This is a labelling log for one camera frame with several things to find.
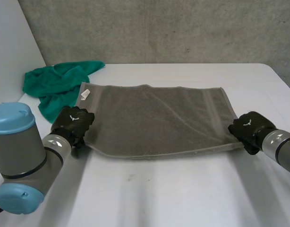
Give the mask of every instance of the black band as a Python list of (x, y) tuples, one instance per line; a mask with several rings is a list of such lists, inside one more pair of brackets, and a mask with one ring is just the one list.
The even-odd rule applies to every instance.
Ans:
[(275, 152), (275, 158), (276, 158), (276, 162), (280, 165), (279, 161), (278, 161), (278, 154), (279, 154), (279, 151), (280, 149), (282, 148), (283, 145), (285, 145), (286, 142), (290, 141), (290, 138), (287, 138), (284, 142), (282, 142), (276, 149), (276, 152)]
[(29, 176), (29, 175), (33, 174), (34, 172), (38, 171), (39, 169), (41, 169), (45, 165), (46, 160), (47, 160), (47, 155), (45, 153), (44, 160), (36, 168), (34, 168), (34, 169), (30, 170), (30, 171), (27, 171), (25, 173), (22, 173), (22, 174), (17, 174), (17, 175), (12, 175), (12, 176), (4, 175), (4, 174), (1, 174), (1, 175), (2, 175), (3, 178), (5, 178), (5, 179), (11, 179), (11, 180), (13, 180), (13, 179), (19, 179), (19, 178), (22, 178), (22, 177), (25, 177), (25, 176)]
[(63, 158), (57, 151), (55, 151), (54, 149), (48, 148), (48, 147), (44, 147), (44, 149), (49, 150), (52, 153), (54, 153), (60, 159), (61, 165), (63, 166)]

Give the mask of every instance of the white tag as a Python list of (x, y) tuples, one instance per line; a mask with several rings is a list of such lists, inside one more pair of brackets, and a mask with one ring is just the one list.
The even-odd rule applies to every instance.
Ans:
[(81, 96), (82, 96), (81, 100), (86, 100), (89, 94), (90, 94), (90, 91), (86, 89), (84, 92), (81, 93)]

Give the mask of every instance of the white table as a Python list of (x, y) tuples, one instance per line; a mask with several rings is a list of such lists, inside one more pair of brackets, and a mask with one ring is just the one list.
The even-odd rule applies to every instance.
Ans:
[[(98, 85), (223, 87), (235, 113), (255, 110), (290, 131), (290, 89), (263, 64), (120, 64), (90, 76)], [(50, 124), (24, 95), (42, 137)], [(0, 214), (0, 227), (290, 227), (290, 173), (245, 150), (138, 161), (84, 151), (70, 157), (43, 204)]]

